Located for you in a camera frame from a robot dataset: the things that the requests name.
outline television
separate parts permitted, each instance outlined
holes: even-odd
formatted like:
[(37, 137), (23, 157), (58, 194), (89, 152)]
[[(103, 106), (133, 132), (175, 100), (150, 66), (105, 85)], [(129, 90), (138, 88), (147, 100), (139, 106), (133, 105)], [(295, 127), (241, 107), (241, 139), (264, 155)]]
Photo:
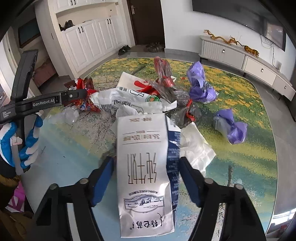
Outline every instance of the television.
[(283, 51), (286, 32), (277, 18), (258, 0), (192, 0), (193, 11), (227, 18), (253, 29)]

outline person's sleeve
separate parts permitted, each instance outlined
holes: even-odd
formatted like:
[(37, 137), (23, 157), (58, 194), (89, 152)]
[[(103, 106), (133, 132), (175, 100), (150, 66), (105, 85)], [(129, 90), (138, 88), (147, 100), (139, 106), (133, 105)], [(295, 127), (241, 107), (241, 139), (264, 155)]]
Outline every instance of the person's sleeve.
[(11, 200), (15, 189), (20, 181), (20, 176), (5, 178), (0, 175), (0, 210), (5, 208)]

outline golden dragon figurine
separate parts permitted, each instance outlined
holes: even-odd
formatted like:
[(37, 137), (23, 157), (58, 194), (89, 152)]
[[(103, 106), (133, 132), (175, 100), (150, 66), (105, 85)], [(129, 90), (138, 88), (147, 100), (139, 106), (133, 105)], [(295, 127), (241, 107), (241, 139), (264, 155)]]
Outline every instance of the golden dragon figurine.
[(242, 47), (244, 47), (245, 51), (250, 53), (250, 54), (253, 54), (255, 55), (256, 57), (259, 57), (259, 52), (255, 49), (251, 49), (249, 46), (247, 45), (242, 45), (239, 41), (236, 41), (234, 37), (231, 37), (230, 36), (230, 39), (228, 41), (226, 41), (223, 37), (221, 36), (217, 36), (215, 37), (214, 34), (212, 34), (209, 30), (204, 30), (204, 33), (207, 33), (208, 35), (210, 35), (210, 38), (213, 39), (213, 40), (217, 40), (217, 39), (222, 39), (225, 43), (227, 44), (236, 44), (239, 43)]

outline gloved hand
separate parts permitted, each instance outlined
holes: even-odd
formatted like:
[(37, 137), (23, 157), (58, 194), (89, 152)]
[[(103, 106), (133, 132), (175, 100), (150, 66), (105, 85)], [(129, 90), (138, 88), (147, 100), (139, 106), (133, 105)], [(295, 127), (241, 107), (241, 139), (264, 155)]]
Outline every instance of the gloved hand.
[[(22, 168), (30, 166), (38, 156), (39, 128), (43, 125), (43, 120), (39, 115), (36, 116), (34, 127), (26, 138), (25, 147), (19, 152)], [(0, 130), (0, 174), (6, 178), (13, 178), (16, 175), (10, 146), (10, 138), (16, 130), (17, 125), (14, 122), (5, 124)]]

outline gray tile floor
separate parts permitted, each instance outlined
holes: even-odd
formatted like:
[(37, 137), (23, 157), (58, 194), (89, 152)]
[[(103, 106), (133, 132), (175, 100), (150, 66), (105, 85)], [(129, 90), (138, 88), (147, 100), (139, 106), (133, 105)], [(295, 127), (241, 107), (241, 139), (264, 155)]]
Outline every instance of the gray tile floor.
[[(189, 62), (196, 62), (199, 60), (198, 57), (168, 54), (164, 52), (128, 52), (120, 57), (124, 58), (155, 56)], [(86, 77), (98, 66), (114, 58), (118, 58), (118, 55), (114, 54), (104, 61), (98, 63), (81, 77)], [(242, 73), (240, 73), (239, 71), (235, 71), (231, 68), (214, 62), (203, 61), (202, 63), (242, 76)], [(252, 79), (251, 77), (247, 76), (246, 78), (256, 86), (266, 108), (274, 133), (278, 159), (278, 189), (274, 214), (283, 213), (296, 207), (296, 123), (293, 121), (284, 99), (282, 98), (278, 100), (278, 93), (276, 93), (275, 91), (273, 92), (272, 89)], [(48, 80), (44, 85), (41, 86), (40, 90), (42, 93), (52, 93), (55, 91), (64, 90), (64, 83), (68, 82), (69, 80), (70, 79), (66, 77), (60, 78), (58, 76), (53, 76), (50, 80)]]

